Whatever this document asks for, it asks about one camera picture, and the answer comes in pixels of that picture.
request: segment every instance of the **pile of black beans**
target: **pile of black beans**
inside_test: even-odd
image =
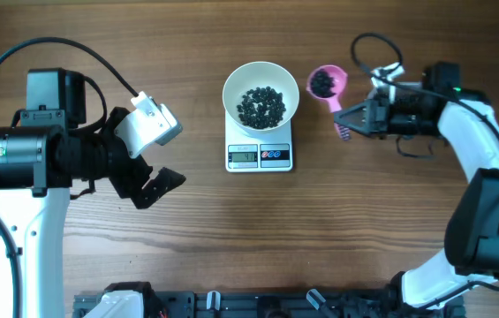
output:
[[[331,88],[334,86],[334,79],[332,79],[326,71],[320,69],[312,77],[310,87],[312,93],[321,98],[329,98],[334,95]]]
[[[248,90],[238,105],[241,124],[254,129],[277,127],[285,111],[283,93],[277,93],[271,87]]]

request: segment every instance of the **white scale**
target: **white scale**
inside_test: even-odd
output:
[[[292,170],[291,122],[269,133],[251,135],[225,114],[225,169],[229,172]]]

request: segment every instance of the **white bowl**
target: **white bowl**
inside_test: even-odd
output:
[[[283,93],[286,111],[277,127],[255,129],[241,124],[237,106],[241,104],[242,96],[248,90],[257,87],[271,87],[277,93]],[[292,75],[282,66],[270,62],[252,62],[241,65],[225,81],[222,92],[223,106],[227,116],[233,118],[236,124],[247,133],[270,133],[288,123],[299,106],[299,98],[299,86]]]

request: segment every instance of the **wooden table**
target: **wooden table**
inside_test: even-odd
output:
[[[451,148],[433,161],[399,156],[393,140],[334,134],[325,106],[303,89],[310,71],[339,64],[349,73],[344,105],[360,102],[368,78],[352,65],[349,45],[380,31],[404,53],[418,80],[438,60],[462,65],[465,87],[487,92],[499,122],[499,2],[481,1],[202,1],[0,7],[0,54],[45,35],[82,42],[108,59],[138,91],[165,102],[184,125],[170,144],[144,156],[188,180],[152,208],[120,200],[107,181],[73,202],[64,227],[67,313],[72,296],[120,281],[157,290],[271,291],[311,286],[381,287],[442,247],[466,188]],[[375,42],[360,54],[393,62]],[[230,174],[223,167],[223,83],[238,66],[266,60],[300,85],[292,121],[294,171]],[[11,57],[0,68],[0,125],[25,107],[26,72],[64,67],[96,80],[109,108],[131,96],[93,58],[58,44]],[[87,90],[88,120],[100,104]],[[427,140],[405,144],[425,150]],[[76,193],[84,186],[75,183]],[[466,298],[470,317],[499,317],[499,293]]]

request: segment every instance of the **digital scale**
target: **digital scale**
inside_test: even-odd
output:
[[[225,169],[229,172],[292,170],[291,122],[271,132],[252,135],[226,114]]]

